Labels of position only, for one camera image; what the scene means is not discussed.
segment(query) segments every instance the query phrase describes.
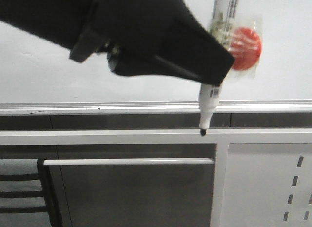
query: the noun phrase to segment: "white panel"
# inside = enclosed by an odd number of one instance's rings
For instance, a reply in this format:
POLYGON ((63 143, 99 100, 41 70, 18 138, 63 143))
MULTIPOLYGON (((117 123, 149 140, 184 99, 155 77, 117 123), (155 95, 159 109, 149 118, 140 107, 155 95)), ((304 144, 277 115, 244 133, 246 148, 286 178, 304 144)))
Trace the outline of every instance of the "white panel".
MULTIPOLYGON (((203 26, 214 0, 185 0, 203 26)), ((263 55, 255 79, 226 81, 221 100, 312 99, 312 0, 240 0, 237 16, 262 14, 263 55)), ((111 74, 105 56, 83 64, 69 51, 0 23, 0 103, 196 101, 199 84, 111 74)))
POLYGON ((312 226, 311 176, 312 144, 231 144, 221 226, 312 226), (297 167, 300 157, 302 166, 297 167), (304 220, 307 211, 310 215, 304 220))

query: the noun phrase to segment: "red circular object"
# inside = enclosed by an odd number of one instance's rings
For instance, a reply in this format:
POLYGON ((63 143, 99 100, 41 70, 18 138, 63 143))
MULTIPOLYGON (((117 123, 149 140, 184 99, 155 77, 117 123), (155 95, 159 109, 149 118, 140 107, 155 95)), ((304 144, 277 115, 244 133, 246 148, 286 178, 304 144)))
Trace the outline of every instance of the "red circular object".
POLYGON ((244 71, 254 66, 261 55, 261 38, 252 29, 241 27, 234 30, 230 53, 235 62, 232 69, 244 71))

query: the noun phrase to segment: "white handle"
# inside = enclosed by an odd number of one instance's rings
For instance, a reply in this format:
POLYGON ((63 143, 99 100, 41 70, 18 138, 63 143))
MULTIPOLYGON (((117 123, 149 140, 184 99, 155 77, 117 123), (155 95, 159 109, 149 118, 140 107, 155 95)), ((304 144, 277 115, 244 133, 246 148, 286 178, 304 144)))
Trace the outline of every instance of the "white handle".
POLYGON ((213 159, 207 158, 139 158, 139 159, 81 159, 45 160, 45 166, 67 165, 212 165, 213 159))

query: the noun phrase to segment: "perforated panel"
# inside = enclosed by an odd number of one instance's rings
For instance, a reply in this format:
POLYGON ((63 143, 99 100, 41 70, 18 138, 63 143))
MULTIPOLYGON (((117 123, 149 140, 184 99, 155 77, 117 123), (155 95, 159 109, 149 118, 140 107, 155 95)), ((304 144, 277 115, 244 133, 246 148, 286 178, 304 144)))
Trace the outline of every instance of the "perforated panel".
POLYGON ((222 227, 311 227, 312 144, 231 144, 222 227))

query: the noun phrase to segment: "whiteboard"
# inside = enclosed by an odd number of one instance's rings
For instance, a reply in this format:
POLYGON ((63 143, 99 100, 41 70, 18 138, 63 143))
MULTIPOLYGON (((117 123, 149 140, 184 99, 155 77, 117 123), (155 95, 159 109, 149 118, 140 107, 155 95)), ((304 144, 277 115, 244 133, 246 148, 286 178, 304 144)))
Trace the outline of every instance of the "whiteboard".
MULTIPOLYGON (((214 0, 185 0, 204 27, 214 0)), ((237 16, 262 15, 255 78, 225 80, 221 100, 312 99, 312 0, 240 0, 237 16)), ((0 103, 196 101, 200 84, 174 77, 121 77, 105 55, 80 64, 69 51, 0 23, 0 103)))

